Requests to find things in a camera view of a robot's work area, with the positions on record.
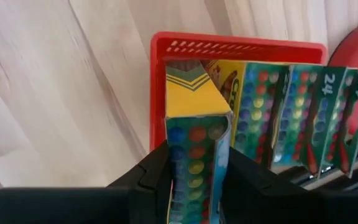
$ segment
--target light wood grain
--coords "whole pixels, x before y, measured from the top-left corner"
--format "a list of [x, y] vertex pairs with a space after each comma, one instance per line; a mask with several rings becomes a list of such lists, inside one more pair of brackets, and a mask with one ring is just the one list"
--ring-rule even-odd
[[333, 52], [357, 26], [356, 0], [0, 0], [0, 182], [104, 186], [141, 160], [157, 31]]

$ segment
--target crayon box lid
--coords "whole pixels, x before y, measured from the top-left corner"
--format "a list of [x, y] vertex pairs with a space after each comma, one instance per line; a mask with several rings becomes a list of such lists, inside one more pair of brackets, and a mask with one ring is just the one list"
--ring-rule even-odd
[[171, 61], [166, 65], [167, 118], [232, 113], [199, 61]]

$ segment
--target red plastic basket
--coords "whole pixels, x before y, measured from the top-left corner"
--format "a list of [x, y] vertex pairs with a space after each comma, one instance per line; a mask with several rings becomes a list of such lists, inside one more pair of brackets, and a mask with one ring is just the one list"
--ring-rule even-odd
[[150, 150], [165, 136], [164, 60], [231, 59], [267, 62], [324, 63], [322, 44], [179, 32], [159, 32], [150, 48]]

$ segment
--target cardboard box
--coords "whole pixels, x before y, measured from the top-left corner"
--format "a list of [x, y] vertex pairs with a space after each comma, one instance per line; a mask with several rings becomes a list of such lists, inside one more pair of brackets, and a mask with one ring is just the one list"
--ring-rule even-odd
[[169, 222], [219, 223], [232, 111], [199, 61], [166, 63], [166, 127], [174, 180]]
[[270, 168], [290, 80], [282, 63], [203, 62], [234, 112], [231, 146]]

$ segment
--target colored dot pattern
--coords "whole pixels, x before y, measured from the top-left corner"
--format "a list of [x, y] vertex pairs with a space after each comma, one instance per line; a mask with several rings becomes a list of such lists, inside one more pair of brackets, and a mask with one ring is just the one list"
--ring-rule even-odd
[[242, 88], [234, 148], [257, 162], [264, 151], [260, 137], [268, 131], [275, 92], [281, 91], [276, 90], [281, 79], [276, 68], [247, 70]]
[[275, 164], [297, 165], [300, 157], [302, 132], [305, 130], [308, 108], [311, 103], [311, 85], [316, 81], [317, 73], [295, 69], [281, 115]]
[[344, 84], [339, 90], [338, 100], [334, 106], [334, 112], [331, 118], [330, 127], [328, 129], [327, 136], [331, 136], [331, 138], [327, 138], [327, 145], [324, 154], [324, 159], [326, 162], [330, 163], [334, 158], [334, 153], [336, 150], [336, 139], [338, 136], [338, 131], [341, 125], [341, 121], [343, 118], [343, 112], [346, 105], [346, 93], [349, 91], [349, 87], [352, 84], [353, 76], [351, 73], [347, 73]]
[[167, 120], [173, 172], [168, 223], [202, 223], [208, 219], [203, 215], [208, 214], [211, 196], [214, 145], [226, 129], [223, 116]]

